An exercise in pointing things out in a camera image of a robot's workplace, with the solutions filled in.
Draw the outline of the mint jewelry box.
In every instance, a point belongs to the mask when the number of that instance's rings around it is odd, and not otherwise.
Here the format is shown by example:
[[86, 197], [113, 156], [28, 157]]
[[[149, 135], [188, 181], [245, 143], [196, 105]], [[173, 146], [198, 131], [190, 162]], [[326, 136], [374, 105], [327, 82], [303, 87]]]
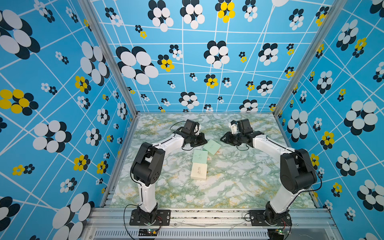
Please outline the mint jewelry box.
[[193, 161], [193, 163], [207, 164], [207, 161], [208, 161], [208, 151], [194, 150], [193, 160], [192, 161]]
[[208, 151], [210, 155], [215, 155], [219, 149], [221, 148], [221, 145], [215, 142], [214, 140], [209, 140], [204, 146], [203, 149]]

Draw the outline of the cream drawer jewelry box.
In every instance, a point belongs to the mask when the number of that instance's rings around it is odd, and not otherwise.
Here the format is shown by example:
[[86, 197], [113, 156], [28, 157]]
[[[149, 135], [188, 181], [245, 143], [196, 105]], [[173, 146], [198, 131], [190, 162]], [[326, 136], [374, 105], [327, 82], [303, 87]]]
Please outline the cream drawer jewelry box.
[[207, 179], [207, 164], [193, 163], [191, 170], [191, 178], [193, 180], [205, 181]]

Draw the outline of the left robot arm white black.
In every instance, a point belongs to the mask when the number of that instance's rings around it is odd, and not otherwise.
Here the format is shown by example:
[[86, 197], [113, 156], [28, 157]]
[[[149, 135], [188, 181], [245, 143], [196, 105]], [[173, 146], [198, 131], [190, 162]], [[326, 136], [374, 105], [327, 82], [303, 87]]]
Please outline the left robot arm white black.
[[204, 133], [186, 135], [180, 132], [158, 143], [142, 143], [130, 171], [132, 179], [139, 187], [139, 209], [146, 214], [157, 210], [155, 183], [161, 175], [164, 159], [168, 154], [182, 149], [185, 145], [194, 148], [207, 143]]

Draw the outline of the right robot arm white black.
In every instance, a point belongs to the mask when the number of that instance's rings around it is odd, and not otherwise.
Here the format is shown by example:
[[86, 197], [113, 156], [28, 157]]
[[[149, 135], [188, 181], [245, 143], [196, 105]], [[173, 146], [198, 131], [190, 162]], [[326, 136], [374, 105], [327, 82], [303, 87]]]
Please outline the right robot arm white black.
[[272, 223], [282, 218], [300, 193], [307, 192], [317, 182], [317, 172], [305, 149], [293, 149], [270, 139], [260, 131], [243, 134], [227, 132], [221, 141], [231, 146], [248, 145], [278, 160], [280, 163], [281, 187], [266, 204], [265, 216]]

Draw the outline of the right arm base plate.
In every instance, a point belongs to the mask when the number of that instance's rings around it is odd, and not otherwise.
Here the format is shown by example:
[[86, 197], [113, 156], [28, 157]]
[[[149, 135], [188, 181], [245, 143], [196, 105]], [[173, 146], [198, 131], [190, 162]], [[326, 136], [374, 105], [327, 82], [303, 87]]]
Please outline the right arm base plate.
[[288, 211], [276, 214], [273, 210], [250, 210], [251, 224], [256, 227], [290, 227], [292, 218]]

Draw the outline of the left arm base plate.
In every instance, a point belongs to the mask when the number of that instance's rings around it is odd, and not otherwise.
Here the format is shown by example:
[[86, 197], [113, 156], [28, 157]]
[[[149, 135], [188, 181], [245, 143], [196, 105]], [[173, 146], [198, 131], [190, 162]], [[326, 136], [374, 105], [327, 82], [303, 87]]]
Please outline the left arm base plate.
[[140, 208], [131, 212], [130, 226], [169, 226], [171, 220], [170, 210], [155, 210], [147, 213]]

